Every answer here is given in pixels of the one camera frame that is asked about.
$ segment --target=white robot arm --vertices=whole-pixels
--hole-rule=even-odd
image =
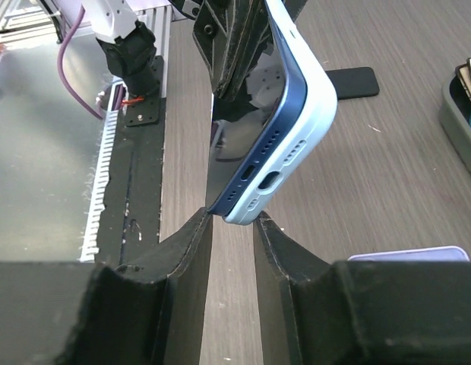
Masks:
[[[110,72],[135,97],[156,91],[160,83],[152,68],[155,37],[126,0],[85,0],[83,6]]]
[[[138,17],[125,0],[86,0],[83,6],[98,40],[115,44],[136,28]]]

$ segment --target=blue phone frame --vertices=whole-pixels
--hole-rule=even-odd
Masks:
[[[212,206],[207,207],[211,214],[222,217],[227,216],[234,208],[236,202],[252,179],[254,179],[254,176],[257,175],[259,169],[294,126],[305,105],[307,85],[303,73],[277,26],[272,24],[271,18],[269,20],[275,48],[277,47],[277,50],[280,52],[283,63],[285,88],[280,98],[280,105],[272,115],[271,120],[245,156],[244,161],[229,181],[229,184],[220,193]],[[251,175],[247,179],[242,179],[245,171],[250,166],[254,167]]]

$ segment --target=purple object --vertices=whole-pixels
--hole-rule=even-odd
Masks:
[[[465,250],[457,246],[402,251],[376,252],[354,255],[349,261],[470,261]]]
[[[58,69],[58,75],[60,76],[60,80],[62,80],[62,83],[64,84],[65,88],[67,89],[67,91],[70,93],[70,95],[76,99],[77,102],[79,102],[80,105],[82,105],[86,110],[87,112],[89,112],[90,114],[92,114],[93,116],[95,116],[96,118],[98,119],[103,119],[103,117],[98,113],[96,112],[89,104],[87,104],[76,92],[75,90],[73,89],[73,87],[70,85],[70,83],[68,82],[66,76],[65,76],[65,71],[63,69],[63,58],[65,57],[65,50],[67,49],[67,46],[68,44],[70,43],[72,37],[74,36],[75,32],[77,31],[77,29],[79,28],[79,26],[81,25],[82,23],[82,19],[84,19],[84,15],[85,15],[85,9],[84,7],[82,6],[81,7],[81,11],[80,13],[78,14],[78,17],[77,17],[77,20],[75,21],[75,23],[71,26],[71,29],[70,31],[68,32],[68,34],[65,36],[65,39],[63,40],[63,43],[62,45],[60,46],[60,51],[58,52],[58,58],[56,60],[56,65],[57,65],[57,69]]]
[[[124,86],[119,85],[118,87],[115,88],[115,103],[114,103],[114,110],[119,110],[121,109],[122,106],[122,101],[124,100]]]

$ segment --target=light blue smartphone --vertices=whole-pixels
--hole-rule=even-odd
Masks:
[[[266,0],[272,37],[232,102],[213,99],[206,206],[250,224],[325,136],[337,110],[327,74],[280,0]]]

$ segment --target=gray wood surface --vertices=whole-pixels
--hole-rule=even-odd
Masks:
[[[458,245],[471,255],[471,177],[438,122],[441,85],[471,57],[471,0],[309,0],[299,29],[326,69],[368,65],[381,94],[339,104],[268,212],[321,258]],[[204,203],[207,70],[191,23],[170,42],[162,238]],[[250,227],[216,219],[201,364],[262,364]]]

